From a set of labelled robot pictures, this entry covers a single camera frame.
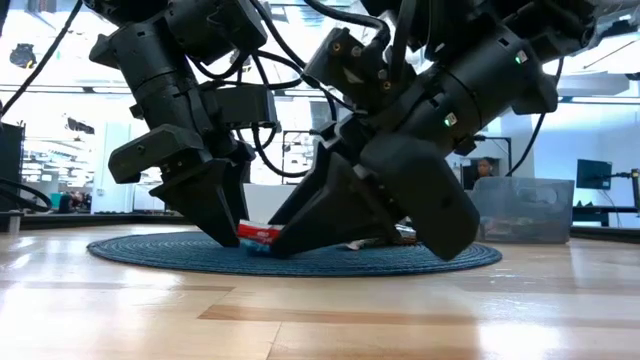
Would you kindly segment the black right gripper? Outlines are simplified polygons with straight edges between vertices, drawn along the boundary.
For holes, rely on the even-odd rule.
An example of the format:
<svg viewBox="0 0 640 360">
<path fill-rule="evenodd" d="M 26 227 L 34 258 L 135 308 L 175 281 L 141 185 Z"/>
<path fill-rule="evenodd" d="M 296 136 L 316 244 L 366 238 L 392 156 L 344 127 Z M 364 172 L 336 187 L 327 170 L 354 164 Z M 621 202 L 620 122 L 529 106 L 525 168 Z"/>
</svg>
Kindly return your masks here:
<svg viewBox="0 0 640 360">
<path fill-rule="evenodd" d="M 476 237 L 480 215 L 437 146 L 397 133 L 380 135 L 360 153 L 416 237 L 451 260 Z M 371 187 L 342 156 L 323 143 L 311 169 L 269 220 L 282 230 L 271 245 L 278 257 L 354 240 L 398 240 L 395 220 Z"/>
</svg>

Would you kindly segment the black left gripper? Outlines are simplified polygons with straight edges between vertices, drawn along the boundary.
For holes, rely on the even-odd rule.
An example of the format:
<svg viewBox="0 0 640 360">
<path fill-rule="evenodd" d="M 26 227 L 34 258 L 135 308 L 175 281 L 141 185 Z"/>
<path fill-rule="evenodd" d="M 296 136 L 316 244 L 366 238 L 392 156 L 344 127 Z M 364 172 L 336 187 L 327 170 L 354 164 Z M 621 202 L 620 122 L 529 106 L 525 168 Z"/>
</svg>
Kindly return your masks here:
<svg viewBox="0 0 640 360">
<path fill-rule="evenodd" d="M 118 184 L 137 183 L 143 171 L 159 168 L 162 184 L 150 195 L 223 247 L 238 247 L 235 227 L 249 219 L 244 184 L 254 159 L 253 148 L 224 129 L 199 133 L 165 124 L 113 150 L 108 168 Z"/>
</svg>

